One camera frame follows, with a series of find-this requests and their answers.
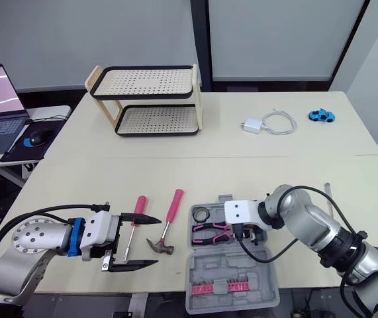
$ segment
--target pink screwdriver handle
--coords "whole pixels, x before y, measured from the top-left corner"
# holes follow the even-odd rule
[[[134,208],[134,214],[143,214],[144,207],[146,205],[146,200],[147,199],[144,195],[141,195],[140,197],[138,197],[136,207]],[[133,222],[131,222],[131,225],[133,227],[138,227],[140,224],[134,224]]]
[[[171,206],[169,207],[168,214],[167,214],[167,222],[172,222],[177,214],[178,206],[181,201],[181,197],[183,197],[184,191],[182,189],[177,189],[174,193],[173,201],[171,202]]]

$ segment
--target white charging cable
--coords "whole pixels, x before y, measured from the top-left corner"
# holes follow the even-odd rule
[[[289,121],[290,121],[290,125],[292,126],[291,129],[287,130],[287,131],[275,131],[274,129],[272,128],[269,128],[266,124],[265,124],[265,120],[270,117],[270,116],[274,116],[274,115],[281,115],[281,116],[284,116],[286,117]],[[254,118],[247,118],[245,120],[244,123],[242,123],[242,128],[245,130],[245,131],[249,131],[251,133],[255,133],[255,134],[259,134],[260,133],[260,130],[261,128],[264,128],[267,132],[269,132],[270,134],[291,134],[291,133],[294,133],[297,129],[297,124],[296,124],[296,121],[293,119],[292,116],[290,116],[288,113],[286,113],[285,111],[279,111],[278,109],[274,109],[273,112],[271,113],[268,113],[268,114],[265,114],[263,117],[262,117],[262,120],[259,121],[257,119],[254,119]]]
[[[265,120],[270,117],[270,116],[274,116],[274,115],[281,115],[281,116],[284,116],[286,117],[289,121],[290,121],[290,125],[292,126],[291,129],[287,130],[287,131],[275,131],[274,129],[272,128],[269,128],[266,124],[265,124]],[[274,109],[273,112],[271,113],[268,113],[266,115],[264,115],[262,117],[262,127],[267,131],[269,132],[270,134],[291,134],[291,133],[294,133],[297,129],[297,124],[296,124],[296,121],[293,119],[292,116],[290,116],[288,113],[286,113],[285,111],[279,111],[278,109]]]

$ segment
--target blue toy car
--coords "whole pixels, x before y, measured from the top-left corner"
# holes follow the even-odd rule
[[[331,111],[326,111],[323,108],[319,111],[311,111],[308,117],[312,121],[325,121],[327,123],[331,123],[336,119],[336,116]]]

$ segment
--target hammer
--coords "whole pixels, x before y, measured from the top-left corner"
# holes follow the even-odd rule
[[[167,235],[169,225],[174,220],[175,215],[177,214],[178,206],[180,204],[181,197],[183,197],[183,193],[184,191],[181,189],[177,189],[175,191],[173,201],[171,202],[171,205],[168,210],[167,223],[165,224],[164,231],[162,232],[161,239],[158,241],[158,243],[154,244],[149,239],[146,239],[151,249],[157,253],[165,252],[168,255],[172,255],[174,253],[174,246],[165,245],[165,236]]]

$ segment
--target screwdriver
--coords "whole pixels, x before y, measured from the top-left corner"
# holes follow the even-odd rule
[[[144,195],[141,195],[137,199],[136,207],[134,208],[134,214],[143,214],[145,205],[146,205],[146,197]],[[128,244],[127,244],[127,247],[126,247],[125,253],[124,253],[124,258],[122,258],[122,261],[124,263],[127,261],[128,252],[130,251],[130,245],[131,245],[131,241],[133,239],[134,228],[138,227],[139,224],[134,224],[133,222],[131,222],[131,226],[133,228],[131,230],[130,240],[128,240]]]

